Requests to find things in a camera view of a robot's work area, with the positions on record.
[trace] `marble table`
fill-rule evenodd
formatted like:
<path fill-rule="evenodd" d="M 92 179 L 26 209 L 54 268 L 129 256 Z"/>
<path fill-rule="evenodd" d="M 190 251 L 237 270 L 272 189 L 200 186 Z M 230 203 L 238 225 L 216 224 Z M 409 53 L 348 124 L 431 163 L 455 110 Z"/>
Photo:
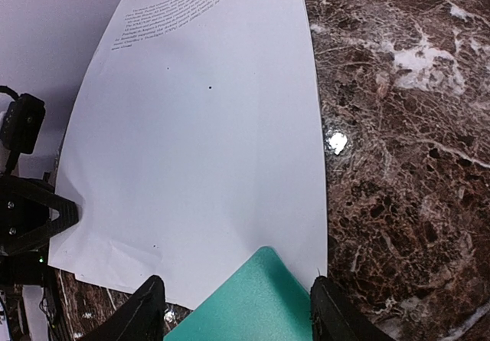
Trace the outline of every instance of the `marble table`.
<path fill-rule="evenodd" d="M 395 339 L 490 339 L 490 0 L 306 5 L 329 276 Z M 59 282 L 75 339 L 128 297 Z"/>

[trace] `green fabric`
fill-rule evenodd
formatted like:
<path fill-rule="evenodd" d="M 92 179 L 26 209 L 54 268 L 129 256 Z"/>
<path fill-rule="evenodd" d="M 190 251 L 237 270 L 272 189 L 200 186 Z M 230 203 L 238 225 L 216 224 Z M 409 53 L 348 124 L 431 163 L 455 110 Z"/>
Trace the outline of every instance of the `green fabric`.
<path fill-rule="evenodd" d="M 309 295 L 263 247 L 165 337 L 188 340 L 311 341 Z"/>

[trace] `wire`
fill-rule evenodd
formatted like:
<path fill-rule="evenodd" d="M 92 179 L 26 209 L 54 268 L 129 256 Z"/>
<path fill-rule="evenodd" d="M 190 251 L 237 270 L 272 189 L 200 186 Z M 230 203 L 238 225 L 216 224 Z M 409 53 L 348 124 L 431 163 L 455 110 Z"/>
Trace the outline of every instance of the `wire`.
<path fill-rule="evenodd" d="M 3 302 L 2 297 L 0 297 L 0 305 L 2 305 L 3 313 L 5 314 L 5 323 L 7 324 L 8 337 L 10 337 L 11 341 L 14 341 L 14 337 L 12 337 L 12 332 L 10 330 L 10 326 L 8 325 L 7 307 L 5 306 L 5 303 Z"/>
<path fill-rule="evenodd" d="M 18 99 L 18 94 L 13 89 L 7 86 L 0 86 L 0 93 L 5 93 L 12 97 L 14 100 Z"/>

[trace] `white paper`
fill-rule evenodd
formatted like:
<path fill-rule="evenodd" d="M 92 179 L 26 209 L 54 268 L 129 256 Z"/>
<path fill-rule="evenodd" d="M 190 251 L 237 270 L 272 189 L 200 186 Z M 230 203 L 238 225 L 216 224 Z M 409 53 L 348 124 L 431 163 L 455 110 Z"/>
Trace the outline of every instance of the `white paper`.
<path fill-rule="evenodd" d="M 49 265 L 129 292 L 158 274 L 194 309 L 269 245 L 309 289 L 327 266 L 323 151 L 303 0 L 122 0 L 60 158 L 81 220 Z"/>

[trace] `gray wall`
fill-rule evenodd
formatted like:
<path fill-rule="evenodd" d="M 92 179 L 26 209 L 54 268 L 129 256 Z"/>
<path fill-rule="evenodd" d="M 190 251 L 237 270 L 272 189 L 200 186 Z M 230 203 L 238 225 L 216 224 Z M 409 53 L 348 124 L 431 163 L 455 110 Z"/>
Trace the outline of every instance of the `gray wall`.
<path fill-rule="evenodd" d="M 119 0 L 0 0 L 0 84 L 46 102 L 46 119 L 23 176 L 54 157 L 93 52 Z M 10 100 L 0 98 L 0 110 Z"/>

